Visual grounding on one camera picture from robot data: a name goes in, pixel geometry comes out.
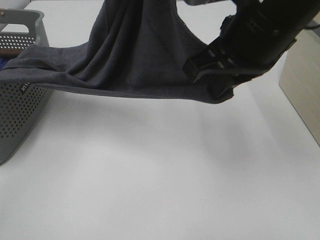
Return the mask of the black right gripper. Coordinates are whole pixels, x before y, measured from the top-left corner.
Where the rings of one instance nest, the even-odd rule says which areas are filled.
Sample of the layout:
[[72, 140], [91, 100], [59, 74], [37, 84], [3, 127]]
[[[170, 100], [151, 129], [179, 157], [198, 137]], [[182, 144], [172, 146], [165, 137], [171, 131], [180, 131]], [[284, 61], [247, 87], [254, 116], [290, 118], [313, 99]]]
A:
[[220, 35], [194, 56], [183, 71], [195, 83], [209, 79], [212, 98], [232, 98], [238, 82], [268, 72], [318, 13], [316, 0], [236, 0]]

